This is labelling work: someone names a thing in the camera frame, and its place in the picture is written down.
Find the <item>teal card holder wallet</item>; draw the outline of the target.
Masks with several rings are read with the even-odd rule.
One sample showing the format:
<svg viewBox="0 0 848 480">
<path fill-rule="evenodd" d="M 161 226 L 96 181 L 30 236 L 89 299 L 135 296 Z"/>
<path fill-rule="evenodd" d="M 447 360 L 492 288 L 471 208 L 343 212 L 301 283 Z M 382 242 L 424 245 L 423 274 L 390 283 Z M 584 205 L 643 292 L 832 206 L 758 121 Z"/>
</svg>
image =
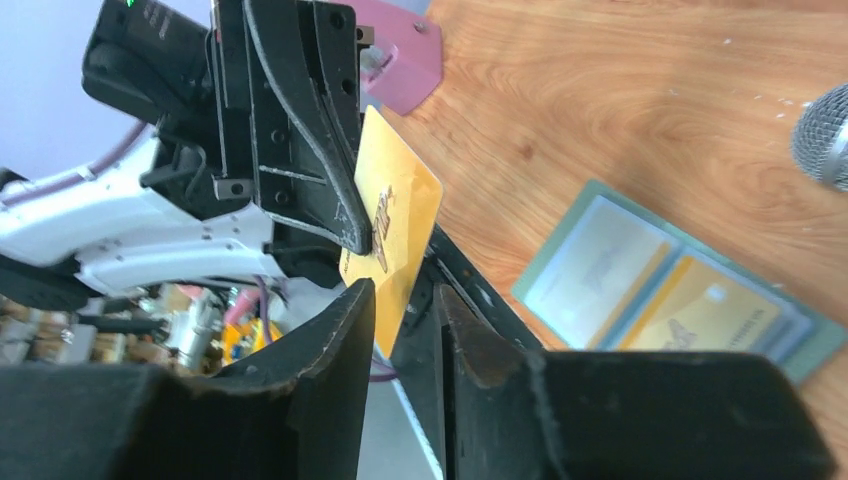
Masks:
<svg viewBox="0 0 848 480">
<path fill-rule="evenodd" d="M 846 329 L 605 184 L 586 184 L 513 296 L 577 350 L 743 351 L 796 383 Z"/>
</svg>

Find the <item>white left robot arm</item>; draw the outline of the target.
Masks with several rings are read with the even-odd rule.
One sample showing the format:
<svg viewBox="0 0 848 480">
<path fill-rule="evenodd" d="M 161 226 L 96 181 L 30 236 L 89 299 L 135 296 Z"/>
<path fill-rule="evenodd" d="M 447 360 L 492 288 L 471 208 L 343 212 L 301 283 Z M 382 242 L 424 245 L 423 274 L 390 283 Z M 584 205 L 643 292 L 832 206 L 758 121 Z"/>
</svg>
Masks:
<svg viewBox="0 0 848 480">
<path fill-rule="evenodd" d="M 330 288 L 342 250 L 370 251 L 354 169 L 372 29 L 344 1 L 215 1 L 210 17 L 101 5 L 82 87 L 138 125 L 90 164 L 2 171 L 4 296 L 73 311 L 168 282 Z"/>
</svg>

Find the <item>gold VIP card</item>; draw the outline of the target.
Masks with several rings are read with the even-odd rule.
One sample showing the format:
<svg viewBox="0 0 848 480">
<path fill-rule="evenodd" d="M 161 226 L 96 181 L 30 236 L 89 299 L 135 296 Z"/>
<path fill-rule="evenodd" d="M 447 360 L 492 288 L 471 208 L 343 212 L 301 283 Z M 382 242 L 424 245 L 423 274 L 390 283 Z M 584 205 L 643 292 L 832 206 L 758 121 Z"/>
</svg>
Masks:
<svg viewBox="0 0 848 480">
<path fill-rule="evenodd" d="M 339 273 L 347 286 L 360 278 L 373 280 L 374 340 L 388 358 L 436 223 L 443 185 L 371 106 L 364 116 L 354 180 L 368 216 L 371 252 L 344 249 Z"/>
</svg>

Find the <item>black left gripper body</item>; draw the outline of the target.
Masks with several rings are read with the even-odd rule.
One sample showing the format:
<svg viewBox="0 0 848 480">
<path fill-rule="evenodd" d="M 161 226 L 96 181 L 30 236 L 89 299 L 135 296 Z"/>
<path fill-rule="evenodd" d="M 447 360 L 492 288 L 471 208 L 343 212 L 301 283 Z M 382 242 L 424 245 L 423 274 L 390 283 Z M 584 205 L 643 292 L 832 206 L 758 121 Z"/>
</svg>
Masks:
<svg viewBox="0 0 848 480">
<path fill-rule="evenodd" d="M 156 129 L 142 185 L 201 220 L 259 207 L 244 2 L 215 2 L 205 27 L 160 1 L 106 1 L 82 64 L 90 97 Z M 322 273 L 344 250 L 272 221 L 260 246 L 285 272 Z"/>
</svg>

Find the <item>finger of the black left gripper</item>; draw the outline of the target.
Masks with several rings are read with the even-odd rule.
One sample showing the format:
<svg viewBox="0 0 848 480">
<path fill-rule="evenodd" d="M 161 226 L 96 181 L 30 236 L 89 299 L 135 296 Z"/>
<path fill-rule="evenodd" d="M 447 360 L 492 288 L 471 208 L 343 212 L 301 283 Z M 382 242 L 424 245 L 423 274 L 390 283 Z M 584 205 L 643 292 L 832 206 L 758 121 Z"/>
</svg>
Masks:
<svg viewBox="0 0 848 480">
<path fill-rule="evenodd" d="M 354 182 L 361 138 L 354 9 L 246 1 L 255 201 L 275 222 L 356 254 L 372 227 Z"/>
</svg>

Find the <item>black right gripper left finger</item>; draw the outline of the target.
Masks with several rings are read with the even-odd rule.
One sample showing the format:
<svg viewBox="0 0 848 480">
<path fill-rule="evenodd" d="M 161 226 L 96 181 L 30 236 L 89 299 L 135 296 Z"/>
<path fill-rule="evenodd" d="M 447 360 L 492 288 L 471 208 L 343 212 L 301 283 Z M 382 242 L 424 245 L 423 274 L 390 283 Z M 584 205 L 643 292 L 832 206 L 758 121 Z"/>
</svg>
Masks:
<svg viewBox="0 0 848 480">
<path fill-rule="evenodd" d="M 1 371 L 5 479 L 353 479 L 375 330 L 360 279 L 211 377 L 153 364 Z"/>
</svg>

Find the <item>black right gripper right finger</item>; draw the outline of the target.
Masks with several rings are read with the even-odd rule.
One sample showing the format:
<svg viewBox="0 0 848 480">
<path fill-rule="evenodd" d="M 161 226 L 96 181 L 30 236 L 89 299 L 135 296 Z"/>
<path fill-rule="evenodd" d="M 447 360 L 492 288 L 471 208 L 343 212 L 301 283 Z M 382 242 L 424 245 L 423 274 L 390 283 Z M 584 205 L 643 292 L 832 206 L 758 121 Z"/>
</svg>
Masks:
<svg viewBox="0 0 848 480">
<path fill-rule="evenodd" d="M 449 286 L 450 479 L 830 479 L 836 460 L 769 360 L 727 352 L 522 350 Z"/>
</svg>

